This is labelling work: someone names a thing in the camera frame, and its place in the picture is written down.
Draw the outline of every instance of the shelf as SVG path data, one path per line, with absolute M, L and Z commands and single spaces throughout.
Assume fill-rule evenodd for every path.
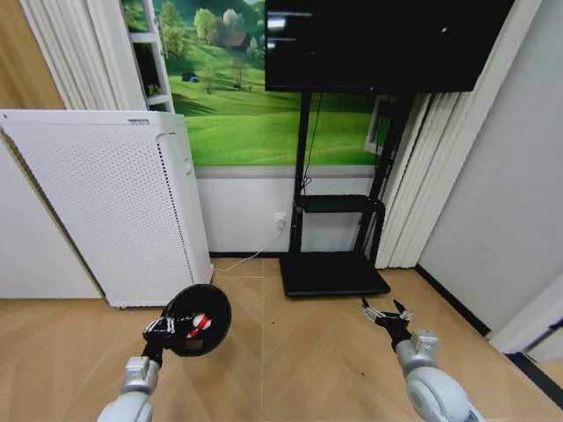
M 135 44 L 149 44 L 157 42 L 157 36 L 154 33 L 129 33 L 131 42 Z
M 149 106 L 153 106 L 155 104 L 167 103 L 168 101 L 171 101 L 171 98 L 170 95 L 166 95 L 166 94 L 157 94 L 147 97 L 147 104 Z
M 304 195 L 296 202 L 305 213 L 360 213 L 371 208 L 365 195 Z

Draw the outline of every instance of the black tv stand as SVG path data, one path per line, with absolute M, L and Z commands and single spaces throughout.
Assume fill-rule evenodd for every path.
M 389 169 L 392 151 L 403 133 L 413 100 L 412 93 L 398 96 L 387 142 L 376 165 L 369 195 L 302 195 L 311 92 L 301 93 L 289 253 L 280 258 L 283 288 L 287 296 L 379 295 L 391 291 L 375 268 L 385 218 L 385 206 L 378 198 Z M 362 217 L 352 251 L 301 252 L 303 213 L 353 212 L 362 213 Z M 366 257 L 366 238 L 374 215 L 376 225 L 369 256 Z

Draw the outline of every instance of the flat screen tv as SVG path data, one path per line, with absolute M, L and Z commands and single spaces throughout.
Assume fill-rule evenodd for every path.
M 471 91 L 514 0 L 266 0 L 268 91 Z

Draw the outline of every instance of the white cable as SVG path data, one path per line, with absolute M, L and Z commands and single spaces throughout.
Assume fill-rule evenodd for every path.
M 237 266 L 238 264 L 242 264 L 243 262 L 247 261 L 248 259 L 254 258 L 256 255 L 258 255 L 259 253 L 262 253 L 270 244 L 272 244 L 272 242 L 277 239 L 280 234 L 283 232 L 283 230 L 278 230 L 277 233 L 275 234 L 274 237 L 272 237 L 272 240 L 270 240 L 262 249 L 260 249 L 258 252 L 256 252 L 254 255 L 252 255 L 251 257 L 248 258 L 244 258 L 241 259 L 240 261 L 238 261 L 235 265 L 230 266 L 229 268 L 226 268 L 224 270 L 220 269 L 220 268 L 216 268 L 215 271 L 218 271 L 220 273 L 227 273 L 228 271 L 232 270 L 235 266 Z

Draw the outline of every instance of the black baseboard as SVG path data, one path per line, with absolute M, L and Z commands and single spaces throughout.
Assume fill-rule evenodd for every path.
M 507 354 L 507 357 L 563 410 L 563 389 L 554 380 L 544 374 L 541 369 L 521 353 Z
M 256 252 L 210 252 L 211 258 L 248 258 Z M 261 252 L 256 258 L 279 258 L 287 252 Z
M 465 305 L 463 305 L 446 287 L 444 287 L 440 282 L 435 279 L 432 274 L 426 271 L 420 264 L 417 264 L 414 268 L 420 276 L 427 281 L 427 283 L 434 288 L 436 292 L 440 294 L 454 309 L 459 312 L 459 314 L 467 320 L 472 327 L 478 331 L 478 333 L 485 337 L 491 329 L 478 319 L 475 314 L 468 310 Z

